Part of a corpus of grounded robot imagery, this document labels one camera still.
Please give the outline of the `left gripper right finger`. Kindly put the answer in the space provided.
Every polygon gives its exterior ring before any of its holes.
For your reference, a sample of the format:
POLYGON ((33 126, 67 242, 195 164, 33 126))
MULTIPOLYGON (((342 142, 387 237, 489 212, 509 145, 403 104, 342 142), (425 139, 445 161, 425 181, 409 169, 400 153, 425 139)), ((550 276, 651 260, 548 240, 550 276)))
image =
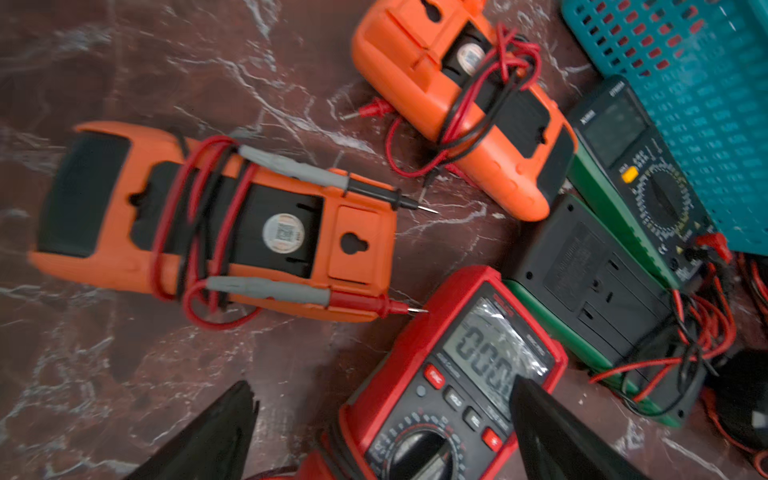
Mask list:
POLYGON ((516 378, 509 405, 529 479, 646 478, 535 381, 516 378))

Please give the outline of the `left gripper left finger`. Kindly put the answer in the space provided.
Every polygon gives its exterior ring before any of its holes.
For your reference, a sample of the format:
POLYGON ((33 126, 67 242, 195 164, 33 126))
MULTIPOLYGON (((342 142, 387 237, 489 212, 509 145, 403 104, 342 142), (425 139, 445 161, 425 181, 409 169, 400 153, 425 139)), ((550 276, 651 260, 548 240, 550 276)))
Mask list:
POLYGON ((129 479, 240 479, 259 413, 245 380, 235 382, 129 479))

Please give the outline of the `red multimeter with display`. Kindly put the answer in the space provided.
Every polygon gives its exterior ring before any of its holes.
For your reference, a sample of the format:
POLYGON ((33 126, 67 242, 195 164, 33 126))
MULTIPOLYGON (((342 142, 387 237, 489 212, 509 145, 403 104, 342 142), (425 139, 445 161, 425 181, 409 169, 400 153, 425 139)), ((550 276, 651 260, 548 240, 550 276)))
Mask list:
POLYGON ((340 408, 296 479, 493 479, 517 450, 519 377, 552 391, 567 356, 489 266, 453 273, 340 408))

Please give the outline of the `orange multimeter near left arm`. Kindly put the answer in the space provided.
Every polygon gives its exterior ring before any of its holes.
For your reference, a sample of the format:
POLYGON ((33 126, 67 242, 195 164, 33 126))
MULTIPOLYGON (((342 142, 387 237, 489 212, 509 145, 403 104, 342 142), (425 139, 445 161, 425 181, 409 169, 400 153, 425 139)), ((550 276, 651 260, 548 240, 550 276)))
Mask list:
POLYGON ((75 130, 43 204, 31 263, 50 275, 181 305, 237 327, 233 303, 338 322, 408 315, 389 296, 397 216, 388 184, 217 135, 112 121, 75 130))

